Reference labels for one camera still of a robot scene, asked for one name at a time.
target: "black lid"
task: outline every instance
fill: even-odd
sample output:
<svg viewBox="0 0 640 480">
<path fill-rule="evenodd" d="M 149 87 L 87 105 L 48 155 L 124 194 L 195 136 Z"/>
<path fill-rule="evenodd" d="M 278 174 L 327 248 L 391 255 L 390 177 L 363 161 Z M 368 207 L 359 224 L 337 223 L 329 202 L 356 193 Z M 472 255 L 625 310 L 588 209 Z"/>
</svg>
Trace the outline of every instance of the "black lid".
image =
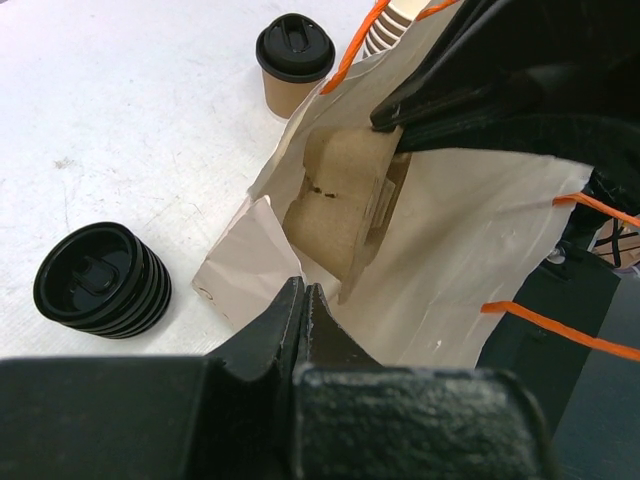
<svg viewBox="0 0 640 480">
<path fill-rule="evenodd" d="M 270 75 L 288 83 L 310 83 L 333 67 L 336 51 L 325 31 L 313 20 L 289 13 L 262 31 L 256 57 Z"/>
<path fill-rule="evenodd" d="M 81 228 L 56 245 L 33 286 L 45 317 L 110 338 L 153 326 L 170 296 L 162 262 L 127 228 L 107 222 Z"/>
</svg>

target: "white table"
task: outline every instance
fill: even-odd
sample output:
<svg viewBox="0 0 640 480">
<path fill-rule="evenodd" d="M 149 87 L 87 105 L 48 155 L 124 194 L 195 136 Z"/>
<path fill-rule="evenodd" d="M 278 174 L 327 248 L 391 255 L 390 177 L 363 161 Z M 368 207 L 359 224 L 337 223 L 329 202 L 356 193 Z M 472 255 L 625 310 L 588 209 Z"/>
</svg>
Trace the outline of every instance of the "white table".
<svg viewBox="0 0 640 480">
<path fill-rule="evenodd" d="M 0 357 L 196 354 L 233 332 L 190 282 L 275 147 L 259 32 L 303 13 L 339 61 L 371 0 L 0 1 Z M 167 265 L 150 331 L 107 340 L 41 316 L 36 271 L 90 223 L 116 221 Z"/>
</svg>

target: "dark gray floor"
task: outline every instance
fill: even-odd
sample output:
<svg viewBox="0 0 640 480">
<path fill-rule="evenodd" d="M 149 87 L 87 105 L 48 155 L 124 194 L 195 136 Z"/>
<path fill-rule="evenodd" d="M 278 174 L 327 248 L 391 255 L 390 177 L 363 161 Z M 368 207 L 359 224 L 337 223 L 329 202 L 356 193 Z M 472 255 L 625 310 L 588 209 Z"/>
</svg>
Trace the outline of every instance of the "dark gray floor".
<svg viewBox="0 0 640 480">
<path fill-rule="evenodd" d="M 640 348 L 640 279 L 622 279 L 599 336 Z M 554 443 L 567 480 L 640 479 L 640 363 L 591 352 Z"/>
</svg>

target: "white paper bag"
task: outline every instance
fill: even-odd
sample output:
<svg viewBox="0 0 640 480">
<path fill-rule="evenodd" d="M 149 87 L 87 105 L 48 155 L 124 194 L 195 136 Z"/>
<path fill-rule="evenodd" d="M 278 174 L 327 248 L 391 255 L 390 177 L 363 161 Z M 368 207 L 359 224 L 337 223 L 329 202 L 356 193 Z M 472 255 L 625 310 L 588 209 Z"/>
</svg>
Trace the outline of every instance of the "white paper bag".
<svg viewBox="0 0 640 480">
<path fill-rule="evenodd" d="M 194 279 L 234 327 L 268 306 L 299 261 L 308 281 L 322 284 L 336 320 L 376 360 L 475 366 L 500 320 L 481 314 L 481 306 L 513 299 L 551 252 L 573 208 L 552 201 L 580 191 L 590 167 L 506 152 L 414 153 L 382 246 L 343 305 L 336 301 L 340 282 L 295 246 L 274 240 L 284 238 L 282 230 L 273 232 L 300 191 L 309 134 L 318 127 L 368 127 L 373 108 L 415 70 L 455 8 L 415 23 L 394 49 L 354 65 L 332 93 L 319 95 L 319 86 L 294 114 L 249 191 L 248 205 L 268 196 L 272 211 L 261 203 L 244 213 L 270 221 L 240 224 L 241 215 Z M 269 261 L 233 260 L 247 251 Z"/>
</svg>

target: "bag handle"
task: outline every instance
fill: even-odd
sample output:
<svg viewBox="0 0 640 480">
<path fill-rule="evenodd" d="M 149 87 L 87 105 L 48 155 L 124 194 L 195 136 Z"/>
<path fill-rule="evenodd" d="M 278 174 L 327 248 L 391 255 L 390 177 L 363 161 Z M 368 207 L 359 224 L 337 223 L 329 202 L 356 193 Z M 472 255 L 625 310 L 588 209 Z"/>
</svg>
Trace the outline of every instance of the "bag handle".
<svg viewBox="0 0 640 480">
<path fill-rule="evenodd" d="M 373 26 L 374 22 L 378 19 L 378 17 L 384 12 L 385 8 L 391 0 L 378 0 L 371 11 L 367 14 L 362 25 L 358 28 L 356 34 L 351 39 L 351 43 L 347 47 L 347 51 L 344 53 L 342 60 L 340 61 L 340 65 L 338 66 L 338 71 L 331 77 L 331 80 L 327 82 L 324 88 L 320 91 L 320 95 L 326 95 L 328 93 L 333 92 L 345 78 L 347 78 L 347 74 L 349 73 L 349 69 L 351 68 L 351 64 L 356 59 L 362 44 L 364 43 L 364 39 L 369 32 L 369 29 Z M 458 2 L 458 0 L 445 0 L 440 5 L 436 5 L 435 7 L 430 7 L 422 10 L 418 16 L 416 17 L 416 22 L 423 20 L 434 13 L 438 13 L 441 10 L 453 5 Z"/>
<path fill-rule="evenodd" d="M 572 193 L 570 195 L 562 195 L 554 198 L 553 205 L 566 205 L 567 203 L 581 203 L 588 207 L 591 207 L 599 212 L 610 215 L 613 218 L 622 220 L 636 227 L 640 227 L 640 219 L 627 215 L 624 212 L 620 212 L 615 208 L 612 208 L 604 203 L 591 198 L 584 193 Z M 627 360 L 633 360 L 640 362 L 640 350 L 632 347 L 620 345 L 618 343 L 609 342 L 601 338 L 594 338 L 586 333 L 582 333 L 574 328 L 567 327 L 560 322 L 551 320 L 543 315 L 532 312 L 526 309 L 522 305 L 518 305 L 515 302 L 493 302 L 485 303 L 480 309 L 482 313 L 511 313 L 518 317 L 528 320 L 529 322 L 544 328 L 549 332 L 556 333 L 564 338 L 567 338 L 573 342 L 584 345 L 585 347 L 593 348 L 594 350 L 600 350 L 607 352 L 618 357 L 626 358 Z"/>
</svg>

